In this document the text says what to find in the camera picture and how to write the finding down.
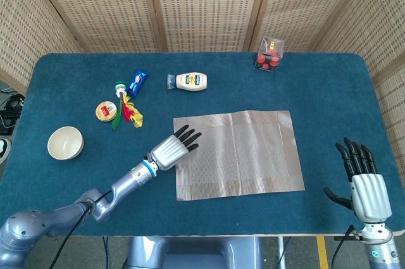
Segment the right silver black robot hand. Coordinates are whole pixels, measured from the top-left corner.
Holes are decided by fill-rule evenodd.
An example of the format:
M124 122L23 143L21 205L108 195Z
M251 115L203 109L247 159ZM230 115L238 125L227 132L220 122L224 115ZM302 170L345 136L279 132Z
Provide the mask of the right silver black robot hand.
M340 197L328 187L323 189L333 202L351 210L363 223L385 222L392 209L385 180L377 170L375 157L370 149L362 144L343 138L344 144L336 143L346 171L351 198Z

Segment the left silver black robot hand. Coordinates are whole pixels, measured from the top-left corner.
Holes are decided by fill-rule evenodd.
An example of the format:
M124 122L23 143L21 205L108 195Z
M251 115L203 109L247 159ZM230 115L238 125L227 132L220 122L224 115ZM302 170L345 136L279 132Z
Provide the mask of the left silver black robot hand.
M158 170L167 171L199 147L196 140L200 136L202 133L196 132L189 125L184 125L148 152L144 159L156 165Z

